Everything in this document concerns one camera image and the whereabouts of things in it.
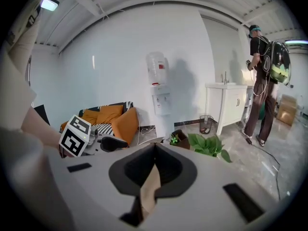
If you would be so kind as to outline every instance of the ceiling light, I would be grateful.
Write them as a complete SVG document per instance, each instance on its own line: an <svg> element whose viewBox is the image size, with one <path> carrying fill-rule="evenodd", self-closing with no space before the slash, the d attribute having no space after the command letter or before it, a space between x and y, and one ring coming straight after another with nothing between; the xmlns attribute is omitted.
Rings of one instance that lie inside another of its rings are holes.
<svg viewBox="0 0 308 231"><path fill-rule="evenodd" d="M306 40L287 40L286 44L308 44Z"/></svg>
<svg viewBox="0 0 308 231"><path fill-rule="evenodd" d="M43 0L41 3L41 8L54 11L59 5L57 0Z"/></svg>

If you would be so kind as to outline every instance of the brown pants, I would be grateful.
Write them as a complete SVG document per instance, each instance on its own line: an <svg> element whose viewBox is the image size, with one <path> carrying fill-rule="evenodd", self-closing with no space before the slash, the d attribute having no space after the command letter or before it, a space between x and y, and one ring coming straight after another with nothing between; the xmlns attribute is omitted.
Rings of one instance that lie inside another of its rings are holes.
<svg viewBox="0 0 308 231"><path fill-rule="evenodd" d="M255 83L254 92L254 101L252 104L250 116L248 122L245 127L245 134L248 136L252 136L259 118L259 113L263 102L265 102L265 117L261 123L261 130L259 133L260 139L266 141L271 130L271 126L274 120L274 109L277 98L277 90L278 84L274 84L273 82L267 82L266 89L262 93L265 88L265 80L257 79Z"/></svg>

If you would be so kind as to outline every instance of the white wall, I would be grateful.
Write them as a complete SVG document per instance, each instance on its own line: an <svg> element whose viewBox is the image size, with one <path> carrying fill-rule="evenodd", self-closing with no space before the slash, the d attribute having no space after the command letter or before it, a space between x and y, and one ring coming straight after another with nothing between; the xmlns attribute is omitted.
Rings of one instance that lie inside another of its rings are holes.
<svg viewBox="0 0 308 231"><path fill-rule="evenodd" d="M251 57L244 51L245 47L248 47L249 50L248 39L245 39L244 31L239 32L210 19L203 18L203 22L212 46L215 81L221 82L221 75L225 79L225 72L227 72L227 80L230 80L230 82L251 85L253 74L250 77L245 63L246 60L251 60Z"/></svg>
<svg viewBox="0 0 308 231"><path fill-rule="evenodd" d="M63 103L63 71L58 54L44 49L34 49L30 68L31 88L37 94L34 107L44 105L50 125L59 130L67 121Z"/></svg>
<svg viewBox="0 0 308 231"><path fill-rule="evenodd" d="M145 61L152 51L169 64L174 122L197 119L205 110L205 83L215 81L214 61L200 13L185 5L127 10L74 40L60 57L70 112L133 101L141 126L153 125Z"/></svg>
<svg viewBox="0 0 308 231"><path fill-rule="evenodd" d="M307 54L290 54L291 60L291 80L293 88L279 84L278 100L282 94L290 95L297 99L297 104L304 106L304 111L308 113L308 55Z"/></svg>

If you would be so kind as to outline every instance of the backpack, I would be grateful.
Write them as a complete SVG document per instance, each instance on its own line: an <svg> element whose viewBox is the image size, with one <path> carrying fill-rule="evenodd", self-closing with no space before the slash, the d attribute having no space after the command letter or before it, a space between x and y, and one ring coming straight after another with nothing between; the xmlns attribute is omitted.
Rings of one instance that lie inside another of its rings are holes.
<svg viewBox="0 0 308 231"><path fill-rule="evenodd" d="M272 79L289 84L291 79L291 62L289 51L285 44L269 41L267 38L258 37L266 43L265 54L261 66Z"/></svg>

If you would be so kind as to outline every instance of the sneaker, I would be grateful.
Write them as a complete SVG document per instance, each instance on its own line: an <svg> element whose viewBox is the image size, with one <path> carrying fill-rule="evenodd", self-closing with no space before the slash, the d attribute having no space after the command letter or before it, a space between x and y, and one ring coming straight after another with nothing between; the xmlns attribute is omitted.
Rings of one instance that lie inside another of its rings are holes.
<svg viewBox="0 0 308 231"><path fill-rule="evenodd" d="M247 134L245 134L245 129L242 128L241 129L242 134L244 134L246 136L246 138L252 139L252 136L248 136Z"/></svg>
<svg viewBox="0 0 308 231"><path fill-rule="evenodd" d="M262 139L260 139L259 135L256 135L256 138L257 138L257 141L259 141L259 144L260 144L262 147L264 147L265 141L262 140Z"/></svg>

